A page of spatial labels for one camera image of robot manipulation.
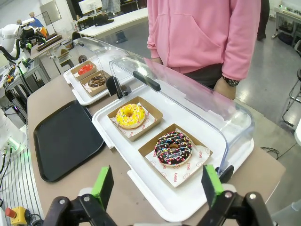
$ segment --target clear plastic display case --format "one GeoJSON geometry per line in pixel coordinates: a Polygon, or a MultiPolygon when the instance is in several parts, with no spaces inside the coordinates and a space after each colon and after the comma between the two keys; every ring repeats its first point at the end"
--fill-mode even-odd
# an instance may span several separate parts
{"type": "MultiPolygon", "coordinates": [[[[115,46],[93,38],[79,38],[74,40],[73,44],[79,59],[81,58],[91,61],[96,65],[98,71],[104,70],[109,75],[111,75],[110,61],[129,55],[129,53],[123,49],[119,49],[115,46]]],[[[109,91],[105,89],[95,96],[90,96],[80,81],[78,81],[72,74],[72,70],[74,68],[67,70],[63,76],[67,83],[72,85],[72,91],[81,105],[90,105],[100,98],[110,94],[109,91]]]]}
{"type": "Polygon", "coordinates": [[[202,169],[175,188],[139,150],[176,124],[213,152],[206,164],[219,167],[219,174],[230,165],[235,172],[254,147],[252,115],[234,101],[146,58],[122,56],[110,61],[110,70],[121,98],[95,113],[92,122],[107,146],[115,147],[130,166],[129,176],[159,215],[171,222],[184,221],[206,203],[202,169]],[[143,136],[130,141],[108,114],[136,97],[161,111],[163,118],[143,136]]]}

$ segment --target red button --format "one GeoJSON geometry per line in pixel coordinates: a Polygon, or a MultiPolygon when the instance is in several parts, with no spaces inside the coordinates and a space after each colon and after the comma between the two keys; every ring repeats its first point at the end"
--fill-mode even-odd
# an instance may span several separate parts
{"type": "Polygon", "coordinates": [[[5,209],[5,215],[11,218],[15,218],[16,217],[16,212],[14,212],[11,208],[6,208],[5,209]]]}

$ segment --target clear plastic lid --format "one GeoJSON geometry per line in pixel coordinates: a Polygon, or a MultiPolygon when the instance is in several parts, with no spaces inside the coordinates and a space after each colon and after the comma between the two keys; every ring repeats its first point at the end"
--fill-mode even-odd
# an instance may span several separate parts
{"type": "Polygon", "coordinates": [[[99,70],[105,70],[107,73],[111,71],[111,60],[129,55],[124,49],[117,48],[93,38],[78,38],[73,41],[73,45],[77,51],[79,62],[80,58],[83,58],[83,60],[91,60],[96,64],[99,70]]]}
{"type": "Polygon", "coordinates": [[[230,165],[235,151],[252,140],[254,122],[247,109],[185,75],[137,55],[114,59],[110,68],[120,96],[128,95],[128,87],[150,86],[218,131],[225,143],[219,173],[230,165]],[[133,78],[120,86],[125,73],[133,78]]]}

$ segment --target pink sleeve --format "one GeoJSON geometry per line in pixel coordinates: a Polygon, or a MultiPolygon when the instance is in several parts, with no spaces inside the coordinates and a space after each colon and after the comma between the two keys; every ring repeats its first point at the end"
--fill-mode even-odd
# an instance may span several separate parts
{"type": "Polygon", "coordinates": [[[242,80],[248,75],[254,51],[261,1],[230,0],[231,16],[223,76],[242,80]]]}
{"type": "Polygon", "coordinates": [[[147,0],[147,10],[149,12],[149,37],[147,39],[147,48],[151,51],[150,54],[152,58],[159,58],[160,56],[157,52],[157,47],[153,38],[153,27],[158,16],[158,9],[155,6],[155,0],[147,0]]]}

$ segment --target donut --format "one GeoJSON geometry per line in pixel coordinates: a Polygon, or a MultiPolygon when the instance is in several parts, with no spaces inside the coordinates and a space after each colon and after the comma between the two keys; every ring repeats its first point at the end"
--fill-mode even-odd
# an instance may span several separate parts
{"type": "Polygon", "coordinates": [[[125,129],[133,129],[140,126],[145,119],[145,110],[136,104],[128,104],[120,108],[116,114],[119,126],[125,129]]]}
{"type": "Polygon", "coordinates": [[[84,65],[84,66],[82,66],[80,69],[79,69],[79,75],[82,75],[82,74],[84,74],[84,73],[86,73],[86,72],[88,72],[88,71],[90,71],[90,70],[92,70],[93,69],[93,65],[92,64],[87,64],[87,65],[84,65]]]}
{"type": "Polygon", "coordinates": [[[191,151],[192,144],[189,138],[177,131],[161,136],[155,146],[155,155],[160,163],[166,166],[183,164],[191,157],[191,151]]]}
{"type": "Polygon", "coordinates": [[[101,73],[97,76],[94,76],[88,82],[89,87],[99,87],[105,84],[107,78],[103,76],[101,73]]]}

